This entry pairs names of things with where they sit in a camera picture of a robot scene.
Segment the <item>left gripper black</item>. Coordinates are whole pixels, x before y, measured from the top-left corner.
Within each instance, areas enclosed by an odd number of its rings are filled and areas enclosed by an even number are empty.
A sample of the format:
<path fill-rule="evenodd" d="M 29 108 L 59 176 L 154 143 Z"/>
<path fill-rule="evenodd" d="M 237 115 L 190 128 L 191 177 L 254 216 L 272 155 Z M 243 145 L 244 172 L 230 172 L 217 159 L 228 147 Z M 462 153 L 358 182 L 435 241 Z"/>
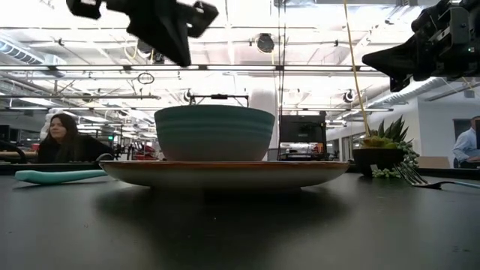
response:
<path fill-rule="evenodd" d="M 127 15 L 130 34 L 181 67 L 191 65 L 187 32 L 189 37 L 199 38 L 219 14 L 214 5 L 204 1 L 193 4 L 188 20 L 180 14 L 177 0 L 65 1 L 69 11 L 77 17 L 100 19 L 102 4 L 107 10 Z"/>

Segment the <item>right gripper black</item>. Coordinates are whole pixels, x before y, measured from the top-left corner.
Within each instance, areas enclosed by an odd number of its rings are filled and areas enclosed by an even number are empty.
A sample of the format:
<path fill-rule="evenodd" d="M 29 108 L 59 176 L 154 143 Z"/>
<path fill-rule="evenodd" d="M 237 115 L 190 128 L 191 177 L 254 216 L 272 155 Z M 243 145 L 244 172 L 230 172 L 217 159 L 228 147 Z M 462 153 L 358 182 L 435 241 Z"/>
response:
<path fill-rule="evenodd" d="M 480 0 L 440 0 L 412 22 L 405 43 L 362 57 L 391 92 L 430 77 L 480 77 Z"/>

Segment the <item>teal ceramic bowl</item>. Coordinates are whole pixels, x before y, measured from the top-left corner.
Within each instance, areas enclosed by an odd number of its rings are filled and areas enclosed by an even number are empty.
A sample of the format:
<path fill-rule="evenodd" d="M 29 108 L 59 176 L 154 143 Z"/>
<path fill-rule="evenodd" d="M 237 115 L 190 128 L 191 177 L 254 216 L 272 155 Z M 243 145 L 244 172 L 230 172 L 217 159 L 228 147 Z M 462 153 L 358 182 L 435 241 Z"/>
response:
<path fill-rule="evenodd" d="M 243 106 L 173 106 L 154 113 L 160 149 L 168 161 L 261 161 L 275 117 Z"/>

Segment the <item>fork with teal handle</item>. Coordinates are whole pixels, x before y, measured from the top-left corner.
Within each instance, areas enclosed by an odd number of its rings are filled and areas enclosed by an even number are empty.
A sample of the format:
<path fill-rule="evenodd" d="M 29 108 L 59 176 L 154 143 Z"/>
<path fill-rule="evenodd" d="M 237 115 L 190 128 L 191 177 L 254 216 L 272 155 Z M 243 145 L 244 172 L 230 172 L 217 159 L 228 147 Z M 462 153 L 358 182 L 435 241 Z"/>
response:
<path fill-rule="evenodd" d="M 405 180 L 409 185 L 417 188 L 430 188 L 441 190 L 442 185 L 459 185 L 467 188 L 480 189 L 480 184 L 470 184 L 460 181 L 439 181 L 436 183 L 430 183 L 423 179 L 415 168 L 405 164 L 397 163 L 394 165 L 393 169 L 400 175 L 400 177 Z"/>

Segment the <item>spoon with teal handle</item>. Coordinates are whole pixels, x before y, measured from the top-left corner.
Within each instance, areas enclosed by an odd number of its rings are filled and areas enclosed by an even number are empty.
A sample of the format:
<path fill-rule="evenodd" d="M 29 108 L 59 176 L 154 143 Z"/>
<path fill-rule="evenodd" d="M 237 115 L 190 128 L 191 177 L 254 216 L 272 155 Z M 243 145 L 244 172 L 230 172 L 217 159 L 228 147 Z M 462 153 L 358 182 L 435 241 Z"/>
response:
<path fill-rule="evenodd" d="M 36 185 L 57 185 L 66 182 L 75 182 L 84 179 L 106 176 L 102 169 L 66 171 L 66 172 L 41 172 L 36 170 L 21 170 L 15 172 L 15 179 Z"/>

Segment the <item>round black ceiling fixture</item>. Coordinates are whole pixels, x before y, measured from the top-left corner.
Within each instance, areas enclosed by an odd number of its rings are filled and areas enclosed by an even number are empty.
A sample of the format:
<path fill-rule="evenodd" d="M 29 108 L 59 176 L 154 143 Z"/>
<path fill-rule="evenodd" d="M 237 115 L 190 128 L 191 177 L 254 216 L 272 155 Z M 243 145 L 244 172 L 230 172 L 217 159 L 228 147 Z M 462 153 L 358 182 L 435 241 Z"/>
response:
<path fill-rule="evenodd" d="M 269 33 L 261 33 L 256 39 L 256 47 L 261 53 L 270 54 L 274 51 L 275 42 Z"/>

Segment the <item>succulent plant in dark pot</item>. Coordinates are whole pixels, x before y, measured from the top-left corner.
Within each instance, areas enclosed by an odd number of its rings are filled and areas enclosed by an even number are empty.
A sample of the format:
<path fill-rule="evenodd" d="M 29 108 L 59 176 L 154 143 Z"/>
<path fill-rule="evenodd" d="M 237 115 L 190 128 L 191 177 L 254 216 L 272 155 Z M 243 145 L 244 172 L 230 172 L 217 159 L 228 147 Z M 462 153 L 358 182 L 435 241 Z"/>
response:
<path fill-rule="evenodd" d="M 381 121 L 376 130 L 367 125 L 367 134 L 360 140 L 360 146 L 352 150 L 353 163 L 368 178 L 397 179 L 401 175 L 396 167 L 419 165 L 419 154 L 413 150 L 412 141 L 406 141 L 409 127 L 403 116 L 388 127 Z"/>

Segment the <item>person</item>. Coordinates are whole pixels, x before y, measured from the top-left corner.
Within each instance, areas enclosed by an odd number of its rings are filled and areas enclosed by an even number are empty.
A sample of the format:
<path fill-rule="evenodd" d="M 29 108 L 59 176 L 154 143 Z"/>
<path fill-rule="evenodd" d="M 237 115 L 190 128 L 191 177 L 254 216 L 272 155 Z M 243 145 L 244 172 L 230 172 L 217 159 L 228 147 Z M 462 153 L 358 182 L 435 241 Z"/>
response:
<path fill-rule="evenodd" d="M 480 115 L 473 117 L 470 128 L 461 133 L 452 150 L 458 166 L 462 169 L 478 169 L 480 167 L 480 148 L 477 146 L 476 124 Z"/>
<path fill-rule="evenodd" d="M 46 138 L 37 149 L 39 164 L 95 162 L 103 153 L 114 155 L 108 145 L 89 135 L 82 135 L 74 119 L 64 113 L 55 114 L 49 122 Z"/>

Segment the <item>black monitor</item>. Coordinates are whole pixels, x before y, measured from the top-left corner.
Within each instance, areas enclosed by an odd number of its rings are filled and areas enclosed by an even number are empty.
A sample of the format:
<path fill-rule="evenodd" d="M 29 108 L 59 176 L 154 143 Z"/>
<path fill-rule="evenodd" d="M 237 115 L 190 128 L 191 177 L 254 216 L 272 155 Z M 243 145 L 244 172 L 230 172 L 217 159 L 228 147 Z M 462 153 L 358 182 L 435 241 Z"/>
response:
<path fill-rule="evenodd" d="M 324 115 L 282 115 L 281 143 L 326 143 Z"/>

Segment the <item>orange ceramic plate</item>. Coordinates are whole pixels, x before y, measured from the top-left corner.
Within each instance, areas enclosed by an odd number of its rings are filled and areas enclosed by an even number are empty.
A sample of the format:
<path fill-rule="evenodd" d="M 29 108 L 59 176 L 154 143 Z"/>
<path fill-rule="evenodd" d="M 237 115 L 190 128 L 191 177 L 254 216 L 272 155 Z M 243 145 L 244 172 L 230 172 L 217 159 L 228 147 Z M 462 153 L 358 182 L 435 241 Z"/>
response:
<path fill-rule="evenodd" d="M 343 175 L 348 163 L 335 161 L 101 161 L 119 181 L 162 189 L 261 190 L 321 185 Z"/>

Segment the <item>black aluminium table frame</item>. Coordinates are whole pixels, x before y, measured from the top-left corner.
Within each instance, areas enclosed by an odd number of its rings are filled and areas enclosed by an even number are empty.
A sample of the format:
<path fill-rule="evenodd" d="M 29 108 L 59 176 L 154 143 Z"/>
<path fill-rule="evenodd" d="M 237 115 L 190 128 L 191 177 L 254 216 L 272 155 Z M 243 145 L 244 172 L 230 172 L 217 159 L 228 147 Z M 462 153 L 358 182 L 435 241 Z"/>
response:
<path fill-rule="evenodd" d="M 20 170 L 36 170 L 41 172 L 65 172 L 79 170 L 99 170 L 100 166 L 96 163 L 61 163 L 53 164 L 12 164 L 0 163 L 0 176 L 12 176 L 16 171 Z M 480 169 L 436 169 L 436 168 L 418 168 L 417 172 L 421 176 L 431 176 L 437 178 L 449 179 L 469 179 L 480 180 Z"/>

